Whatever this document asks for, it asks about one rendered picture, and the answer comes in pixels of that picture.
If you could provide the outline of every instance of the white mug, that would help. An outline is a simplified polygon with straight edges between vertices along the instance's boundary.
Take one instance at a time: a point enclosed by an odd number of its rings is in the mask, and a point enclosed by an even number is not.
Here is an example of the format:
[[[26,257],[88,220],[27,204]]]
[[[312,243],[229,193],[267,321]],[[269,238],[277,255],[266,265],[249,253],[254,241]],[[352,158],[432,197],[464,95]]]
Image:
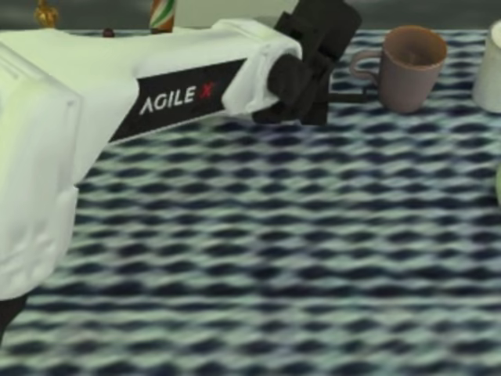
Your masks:
[[[473,101],[488,112],[501,113],[501,20],[488,30],[484,57],[473,87]]]

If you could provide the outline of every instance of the wavy patterned cloth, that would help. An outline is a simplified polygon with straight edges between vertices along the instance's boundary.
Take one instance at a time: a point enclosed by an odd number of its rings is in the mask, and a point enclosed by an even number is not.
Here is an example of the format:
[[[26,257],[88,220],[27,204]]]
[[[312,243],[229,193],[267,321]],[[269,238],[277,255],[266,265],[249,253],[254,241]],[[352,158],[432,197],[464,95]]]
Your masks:
[[[383,35],[358,34],[335,91],[364,85],[347,62]],[[224,119],[107,148],[0,374],[499,376],[501,117],[470,100],[485,33],[443,35],[418,114],[334,104],[325,127]]]

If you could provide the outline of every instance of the black label band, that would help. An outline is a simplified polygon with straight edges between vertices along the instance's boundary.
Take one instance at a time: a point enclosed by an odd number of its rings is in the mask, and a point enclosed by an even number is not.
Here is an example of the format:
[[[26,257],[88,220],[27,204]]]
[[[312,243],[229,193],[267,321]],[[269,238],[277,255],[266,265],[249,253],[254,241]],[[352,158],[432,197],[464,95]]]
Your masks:
[[[140,78],[138,99],[111,142],[224,110],[222,96],[244,61]]]

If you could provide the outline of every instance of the brass figurine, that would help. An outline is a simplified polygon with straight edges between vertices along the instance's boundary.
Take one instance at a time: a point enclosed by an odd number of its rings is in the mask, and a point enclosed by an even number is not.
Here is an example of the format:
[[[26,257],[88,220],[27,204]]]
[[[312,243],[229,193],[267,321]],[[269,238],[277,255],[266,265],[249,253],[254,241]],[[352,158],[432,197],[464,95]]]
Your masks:
[[[34,12],[34,18],[42,27],[55,28],[59,19],[59,12],[53,6],[47,4],[47,0],[37,0],[38,6]]]

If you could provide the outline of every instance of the striped tablecloth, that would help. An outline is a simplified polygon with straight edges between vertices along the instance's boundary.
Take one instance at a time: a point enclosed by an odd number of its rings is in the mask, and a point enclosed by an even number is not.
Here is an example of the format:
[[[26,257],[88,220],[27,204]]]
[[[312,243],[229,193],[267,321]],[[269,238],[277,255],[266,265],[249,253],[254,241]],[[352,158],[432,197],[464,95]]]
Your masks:
[[[336,91],[383,34],[358,34]],[[223,119],[106,149],[0,375],[499,376],[501,117],[470,100],[485,33],[443,35],[413,116],[337,104],[325,127]]]

